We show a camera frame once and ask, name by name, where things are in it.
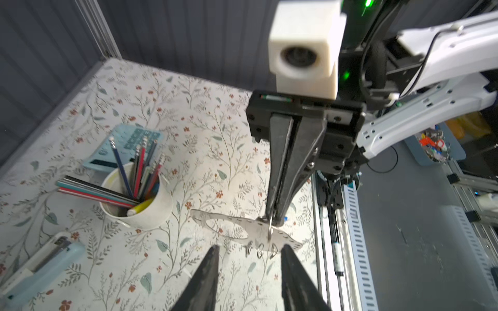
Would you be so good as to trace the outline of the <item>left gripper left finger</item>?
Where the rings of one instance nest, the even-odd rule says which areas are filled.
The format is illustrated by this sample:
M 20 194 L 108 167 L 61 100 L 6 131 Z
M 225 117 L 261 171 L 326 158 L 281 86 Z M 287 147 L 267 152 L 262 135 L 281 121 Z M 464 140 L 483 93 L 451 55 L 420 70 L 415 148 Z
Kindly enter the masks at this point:
M 219 280 L 219 250 L 218 245 L 210 247 L 171 311 L 215 310 Z

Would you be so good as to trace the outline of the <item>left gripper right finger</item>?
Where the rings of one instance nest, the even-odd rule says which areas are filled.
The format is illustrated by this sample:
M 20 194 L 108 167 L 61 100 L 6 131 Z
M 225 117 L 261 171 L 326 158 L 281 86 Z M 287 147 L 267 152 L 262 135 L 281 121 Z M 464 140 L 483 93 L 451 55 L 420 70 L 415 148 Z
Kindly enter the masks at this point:
M 288 244 L 281 249 L 281 295 L 285 311 L 330 310 Z

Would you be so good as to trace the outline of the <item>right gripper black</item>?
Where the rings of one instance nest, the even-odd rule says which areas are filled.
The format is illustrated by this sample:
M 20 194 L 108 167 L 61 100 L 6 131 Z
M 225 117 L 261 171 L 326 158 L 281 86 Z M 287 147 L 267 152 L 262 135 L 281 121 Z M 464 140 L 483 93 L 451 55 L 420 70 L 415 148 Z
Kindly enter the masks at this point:
M 271 148 L 265 216 L 282 226 L 289 206 L 314 170 L 353 174 L 366 163 L 357 146 L 362 102 L 254 91 L 246 108 L 252 137 Z

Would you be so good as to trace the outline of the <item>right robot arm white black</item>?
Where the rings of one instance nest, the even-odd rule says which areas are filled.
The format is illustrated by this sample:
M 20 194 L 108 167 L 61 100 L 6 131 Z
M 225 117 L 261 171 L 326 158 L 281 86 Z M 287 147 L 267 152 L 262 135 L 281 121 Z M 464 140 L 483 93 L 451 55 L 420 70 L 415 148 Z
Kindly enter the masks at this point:
M 250 133 L 271 174 L 259 222 L 280 227 L 316 172 L 339 180 L 390 146 L 497 103 L 497 13 L 386 38 L 404 1 L 280 1 L 268 38 L 276 91 L 255 91 Z

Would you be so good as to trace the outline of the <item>yellow highlighter in cup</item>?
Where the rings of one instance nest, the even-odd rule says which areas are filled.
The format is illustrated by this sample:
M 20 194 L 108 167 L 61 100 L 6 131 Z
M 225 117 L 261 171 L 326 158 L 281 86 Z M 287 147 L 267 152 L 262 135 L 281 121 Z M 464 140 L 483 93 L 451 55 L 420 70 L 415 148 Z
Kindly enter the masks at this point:
M 145 211 L 151 205 L 151 203 L 153 203 L 153 201 L 154 201 L 154 198 L 150 198 L 148 200 L 141 202 L 137 206 L 129 209 L 127 211 L 127 216 L 128 217 L 135 216 L 135 215 Z

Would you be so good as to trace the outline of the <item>white pencil cup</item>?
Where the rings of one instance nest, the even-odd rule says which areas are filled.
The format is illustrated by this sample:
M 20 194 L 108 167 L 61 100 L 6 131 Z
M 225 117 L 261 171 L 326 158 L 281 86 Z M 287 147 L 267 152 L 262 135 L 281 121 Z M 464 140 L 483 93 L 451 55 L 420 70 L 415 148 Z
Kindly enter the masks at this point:
M 172 215 L 174 203 L 171 193 L 167 190 L 169 182 L 166 177 L 163 174 L 159 174 L 156 181 L 156 192 L 151 191 L 146 198 L 146 200 L 154 198 L 153 203 L 145 211 L 135 216 L 127 216 L 129 208 L 118 207 L 106 202 L 99 203 L 99 206 L 107 219 L 116 221 L 126 228 L 141 230 L 158 228 Z

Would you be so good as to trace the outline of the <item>blue bin with clutter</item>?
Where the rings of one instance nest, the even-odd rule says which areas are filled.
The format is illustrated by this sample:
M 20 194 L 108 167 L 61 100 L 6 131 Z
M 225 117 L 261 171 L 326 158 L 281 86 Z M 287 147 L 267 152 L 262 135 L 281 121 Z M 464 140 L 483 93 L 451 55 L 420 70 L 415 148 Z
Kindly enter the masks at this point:
M 432 166 L 466 159 L 466 153 L 445 123 L 437 124 L 404 140 L 417 164 Z

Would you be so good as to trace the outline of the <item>light blue stapler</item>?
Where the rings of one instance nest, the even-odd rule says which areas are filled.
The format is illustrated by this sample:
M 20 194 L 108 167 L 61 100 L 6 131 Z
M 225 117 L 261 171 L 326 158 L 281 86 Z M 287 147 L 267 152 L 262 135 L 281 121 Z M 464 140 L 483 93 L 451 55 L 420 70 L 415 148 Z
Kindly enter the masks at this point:
M 53 236 L 1 287 L 1 310 L 18 310 L 49 285 L 85 252 L 68 232 Z

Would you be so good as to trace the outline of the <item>black marker on rail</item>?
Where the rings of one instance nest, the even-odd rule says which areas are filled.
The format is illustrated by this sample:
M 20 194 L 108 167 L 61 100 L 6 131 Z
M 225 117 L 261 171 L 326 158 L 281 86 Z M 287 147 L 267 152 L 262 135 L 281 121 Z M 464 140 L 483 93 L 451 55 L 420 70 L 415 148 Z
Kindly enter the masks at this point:
M 344 262 L 341 255 L 341 243 L 338 235 L 337 219 L 334 210 L 328 211 L 329 226 L 331 230 L 331 244 L 333 250 L 334 271 L 336 276 L 342 277 L 344 275 Z

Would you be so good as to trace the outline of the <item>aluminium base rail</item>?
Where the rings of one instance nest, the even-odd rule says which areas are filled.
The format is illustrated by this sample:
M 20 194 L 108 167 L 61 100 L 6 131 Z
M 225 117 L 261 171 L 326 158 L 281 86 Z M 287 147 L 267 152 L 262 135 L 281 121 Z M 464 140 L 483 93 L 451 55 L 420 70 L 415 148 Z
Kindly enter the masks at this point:
M 312 177 L 316 266 L 319 292 L 332 310 L 378 310 L 364 236 L 356 182 Z M 344 275 L 334 271 L 328 211 L 337 219 Z

